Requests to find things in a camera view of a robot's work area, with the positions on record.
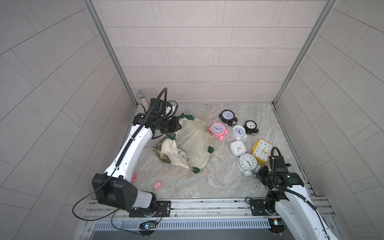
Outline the white alarm clock metal handle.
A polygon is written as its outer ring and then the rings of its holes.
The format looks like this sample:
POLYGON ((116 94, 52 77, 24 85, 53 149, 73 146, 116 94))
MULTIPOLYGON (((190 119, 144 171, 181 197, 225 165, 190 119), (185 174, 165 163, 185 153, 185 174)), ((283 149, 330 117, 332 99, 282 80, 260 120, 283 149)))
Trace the white alarm clock metal handle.
POLYGON ((189 160, 185 151, 183 151, 181 149, 178 149, 178 154, 179 154, 180 157, 184 158, 186 161, 189 160))

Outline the yellow square alarm clock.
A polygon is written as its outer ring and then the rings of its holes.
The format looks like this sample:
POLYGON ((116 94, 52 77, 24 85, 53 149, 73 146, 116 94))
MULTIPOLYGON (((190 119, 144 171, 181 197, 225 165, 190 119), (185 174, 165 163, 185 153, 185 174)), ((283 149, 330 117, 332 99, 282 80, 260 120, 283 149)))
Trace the yellow square alarm clock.
POLYGON ((270 144, 269 142, 259 139, 253 149, 251 154, 257 159, 257 162, 264 166, 269 161, 269 156, 271 154, 271 150, 274 146, 270 144))

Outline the canvas tote bag green handles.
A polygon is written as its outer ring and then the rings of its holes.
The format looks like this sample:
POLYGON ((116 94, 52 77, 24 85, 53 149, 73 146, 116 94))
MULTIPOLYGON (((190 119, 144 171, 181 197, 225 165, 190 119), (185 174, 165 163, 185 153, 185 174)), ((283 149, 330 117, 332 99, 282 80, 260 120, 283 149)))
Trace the canvas tote bag green handles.
POLYGON ((205 122, 192 115, 180 115, 179 123, 182 128, 166 134, 152 150, 162 163, 183 167, 198 174, 215 150, 214 136, 206 130, 205 122), (178 149, 186 152, 188 161, 179 156, 178 149))

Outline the white twin bell alarm clock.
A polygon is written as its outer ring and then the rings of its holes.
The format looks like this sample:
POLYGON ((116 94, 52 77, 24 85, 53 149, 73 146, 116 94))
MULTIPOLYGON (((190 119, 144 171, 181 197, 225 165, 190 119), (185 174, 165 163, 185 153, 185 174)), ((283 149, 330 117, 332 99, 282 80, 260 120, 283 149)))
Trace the white twin bell alarm clock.
POLYGON ((238 157, 237 167, 245 177, 252 178, 258 166, 259 163, 252 154, 245 153, 238 157))

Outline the white rounded square alarm clock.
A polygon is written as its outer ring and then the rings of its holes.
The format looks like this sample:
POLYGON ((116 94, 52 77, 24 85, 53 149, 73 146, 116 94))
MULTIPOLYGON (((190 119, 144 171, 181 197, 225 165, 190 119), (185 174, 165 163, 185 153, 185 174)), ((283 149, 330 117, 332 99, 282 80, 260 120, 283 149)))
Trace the white rounded square alarm clock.
POLYGON ((233 156, 239 157, 247 152, 247 148, 242 141, 236 140, 230 144, 230 151, 233 156))

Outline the pink twin bell alarm clock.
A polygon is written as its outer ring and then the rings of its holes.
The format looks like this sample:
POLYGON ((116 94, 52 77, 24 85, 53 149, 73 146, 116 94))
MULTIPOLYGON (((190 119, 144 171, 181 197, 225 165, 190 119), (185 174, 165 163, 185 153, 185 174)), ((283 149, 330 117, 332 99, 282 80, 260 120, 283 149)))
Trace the pink twin bell alarm clock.
POLYGON ((212 134, 215 138, 223 141, 228 138, 229 131, 226 130, 223 124, 214 122, 209 127, 209 133, 212 134))

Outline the small black alarm clock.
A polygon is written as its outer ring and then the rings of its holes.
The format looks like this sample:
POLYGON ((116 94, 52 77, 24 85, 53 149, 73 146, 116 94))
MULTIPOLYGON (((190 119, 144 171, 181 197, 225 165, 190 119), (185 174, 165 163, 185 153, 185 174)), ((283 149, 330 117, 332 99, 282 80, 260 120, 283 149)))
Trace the small black alarm clock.
POLYGON ((252 120, 246 121, 243 127, 247 135, 256 135, 259 132, 257 124, 252 120))

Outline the white plastic alarm clock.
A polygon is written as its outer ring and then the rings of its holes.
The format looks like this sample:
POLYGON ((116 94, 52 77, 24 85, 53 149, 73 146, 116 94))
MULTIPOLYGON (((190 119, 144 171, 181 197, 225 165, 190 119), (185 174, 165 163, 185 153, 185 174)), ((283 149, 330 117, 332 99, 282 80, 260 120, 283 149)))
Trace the white plastic alarm clock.
POLYGON ((247 139, 246 129, 243 126, 236 125, 233 127, 235 140, 244 142, 247 139))

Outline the black twin bell alarm clock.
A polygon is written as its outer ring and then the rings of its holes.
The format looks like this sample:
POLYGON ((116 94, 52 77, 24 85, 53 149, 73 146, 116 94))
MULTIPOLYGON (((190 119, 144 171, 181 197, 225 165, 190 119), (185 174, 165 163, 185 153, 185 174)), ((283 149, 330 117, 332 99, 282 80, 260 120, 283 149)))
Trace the black twin bell alarm clock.
POLYGON ((238 122, 235 113, 227 109, 225 109, 219 114, 219 118, 223 123, 227 124, 230 127, 235 126, 238 122))

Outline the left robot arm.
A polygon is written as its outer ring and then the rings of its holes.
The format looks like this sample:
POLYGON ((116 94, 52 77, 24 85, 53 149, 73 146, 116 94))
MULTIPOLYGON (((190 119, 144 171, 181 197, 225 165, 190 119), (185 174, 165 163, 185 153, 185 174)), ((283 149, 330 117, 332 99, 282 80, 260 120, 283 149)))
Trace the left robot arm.
POLYGON ((174 133, 182 128, 179 117, 166 118, 154 114, 137 114, 129 137, 115 160, 103 174, 95 174, 92 185, 101 205, 125 211, 137 210, 152 216, 157 211, 154 193, 138 190, 132 183, 134 168, 147 142, 156 130, 161 134, 174 133))

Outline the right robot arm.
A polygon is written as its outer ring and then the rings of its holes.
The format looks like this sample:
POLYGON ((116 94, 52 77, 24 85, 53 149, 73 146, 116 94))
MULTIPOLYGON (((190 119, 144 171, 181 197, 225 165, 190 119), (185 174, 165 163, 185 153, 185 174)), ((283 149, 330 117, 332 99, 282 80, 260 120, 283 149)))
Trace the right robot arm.
POLYGON ((287 168, 258 167, 257 178, 268 190, 265 208, 282 218, 296 240, 336 240, 309 197, 304 182, 287 168))

